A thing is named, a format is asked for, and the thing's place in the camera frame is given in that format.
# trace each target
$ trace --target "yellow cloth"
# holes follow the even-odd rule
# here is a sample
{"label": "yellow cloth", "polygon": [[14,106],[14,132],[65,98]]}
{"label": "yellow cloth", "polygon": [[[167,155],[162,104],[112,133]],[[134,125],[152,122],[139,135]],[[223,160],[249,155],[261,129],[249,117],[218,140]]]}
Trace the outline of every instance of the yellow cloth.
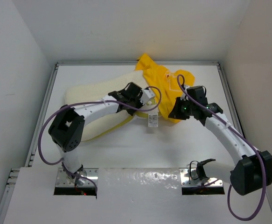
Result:
{"label": "yellow cloth", "polygon": [[[193,86],[195,77],[189,71],[178,70],[171,73],[169,69],[155,63],[147,54],[143,54],[136,65],[135,70],[143,70],[143,77],[149,85],[156,86],[162,93],[162,100],[159,105],[159,110],[165,119],[178,123],[180,120],[168,118],[172,111],[175,99],[182,95],[176,77],[182,74],[185,78],[185,85]],[[153,89],[157,100],[160,99],[157,90]]]}

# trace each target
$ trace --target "white panel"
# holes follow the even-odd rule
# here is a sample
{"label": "white panel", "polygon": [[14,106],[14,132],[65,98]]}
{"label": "white panel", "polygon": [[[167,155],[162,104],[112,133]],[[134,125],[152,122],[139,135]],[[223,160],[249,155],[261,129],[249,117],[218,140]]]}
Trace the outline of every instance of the white panel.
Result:
{"label": "white panel", "polygon": [[[98,199],[55,196],[57,168],[21,168],[4,224],[241,224],[226,195],[182,196],[179,169],[99,169]],[[231,194],[233,210],[249,216],[260,192]],[[249,224],[272,224],[265,199]]]}
{"label": "white panel", "polygon": [[249,0],[13,0],[51,62],[221,59]]}
{"label": "white panel", "polygon": [[272,154],[272,1],[252,1],[224,68],[246,136]]}
{"label": "white panel", "polygon": [[50,73],[11,0],[0,0],[0,200],[11,168],[24,165]]}
{"label": "white panel", "polygon": [[[215,65],[166,65],[172,72],[188,70],[196,77],[196,85],[207,88],[209,102],[218,103],[229,121],[221,80]],[[92,84],[129,73],[134,65],[60,66],[49,101],[46,119],[64,104],[64,93],[78,84]],[[227,150],[194,118],[176,125],[160,119],[158,128],[148,128],[146,119],[136,119],[123,127],[78,147],[85,167],[96,168],[171,168],[184,167],[192,160],[215,158],[233,164]],[[60,158],[47,130],[42,139],[45,158]],[[46,166],[36,153],[33,167]]]}

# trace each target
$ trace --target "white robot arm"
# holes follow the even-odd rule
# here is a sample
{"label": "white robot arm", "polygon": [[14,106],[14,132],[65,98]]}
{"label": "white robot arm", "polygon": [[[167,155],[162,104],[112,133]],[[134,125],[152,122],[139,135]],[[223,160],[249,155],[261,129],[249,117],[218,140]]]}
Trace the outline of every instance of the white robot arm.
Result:
{"label": "white robot arm", "polygon": [[154,97],[152,90],[142,89],[134,83],[129,83],[120,91],[108,93],[96,101],[97,104],[94,102],[78,105],[57,114],[49,128],[49,134],[60,150],[66,169],[73,174],[83,170],[77,146],[81,142],[83,128],[87,124],[121,110],[133,115],[135,110],[131,107],[139,109]]}
{"label": "white robot arm", "polygon": [[[176,98],[169,117],[186,120],[193,116],[199,120],[223,144],[236,165],[235,168],[223,165],[216,162],[215,159],[201,161],[196,168],[199,179],[203,181],[208,177],[216,177],[231,183],[240,195],[246,195],[262,188],[262,171],[259,160],[252,148],[230,130],[232,124],[227,120],[223,110],[216,103],[208,103],[203,86],[190,87],[184,91],[188,97],[183,94],[182,97]],[[265,165],[266,185],[268,186],[272,183],[272,156],[268,151],[259,152],[259,154]]]}

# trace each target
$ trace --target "clothing tag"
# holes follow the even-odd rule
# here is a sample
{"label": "clothing tag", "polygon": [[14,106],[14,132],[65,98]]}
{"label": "clothing tag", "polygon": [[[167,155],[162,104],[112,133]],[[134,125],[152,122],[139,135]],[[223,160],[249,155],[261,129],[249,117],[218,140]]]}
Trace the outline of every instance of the clothing tag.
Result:
{"label": "clothing tag", "polygon": [[158,113],[148,114],[148,127],[158,127],[158,126],[159,126]]}

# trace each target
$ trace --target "white wall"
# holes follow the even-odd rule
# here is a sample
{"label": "white wall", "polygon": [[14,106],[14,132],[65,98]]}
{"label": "white wall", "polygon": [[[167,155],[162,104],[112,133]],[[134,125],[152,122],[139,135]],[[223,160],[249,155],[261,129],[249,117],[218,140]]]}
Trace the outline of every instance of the white wall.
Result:
{"label": "white wall", "polygon": [[249,0],[13,0],[51,63],[219,60]]}
{"label": "white wall", "polygon": [[50,66],[11,0],[0,0],[0,201],[24,165]]}
{"label": "white wall", "polygon": [[272,0],[252,1],[224,69],[246,136],[272,154]]}

